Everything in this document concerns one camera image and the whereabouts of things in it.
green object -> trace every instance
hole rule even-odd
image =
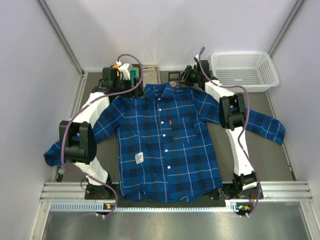
[[[135,77],[139,77],[139,69],[137,67],[133,67],[130,71],[131,87],[135,86]]]

plastic basket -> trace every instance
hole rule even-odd
[[[212,72],[225,86],[241,85],[248,92],[264,92],[279,84],[270,56],[265,52],[225,52],[211,56]],[[243,92],[240,88],[232,92]]]

shirt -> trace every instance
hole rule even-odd
[[[193,87],[151,85],[141,98],[117,97],[93,127],[97,144],[115,131],[125,199],[193,201],[222,186],[206,123],[219,124],[219,103]],[[247,130],[282,144],[284,126],[251,110]],[[60,144],[45,154],[59,158]]]

shirt collar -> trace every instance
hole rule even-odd
[[[157,93],[161,93],[162,98],[169,99],[174,96],[174,88],[169,83],[164,84],[147,84],[144,88],[145,97],[154,99]]]

shirt sleeve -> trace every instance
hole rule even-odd
[[[194,104],[204,122],[220,124],[219,103],[209,94],[192,89]],[[285,138],[285,127],[271,116],[250,110],[246,130],[282,144]]]
[[[125,105],[122,97],[117,97],[100,115],[93,126],[96,144],[110,138],[119,127],[125,116]],[[43,155],[49,166],[61,165],[61,144],[54,143]]]

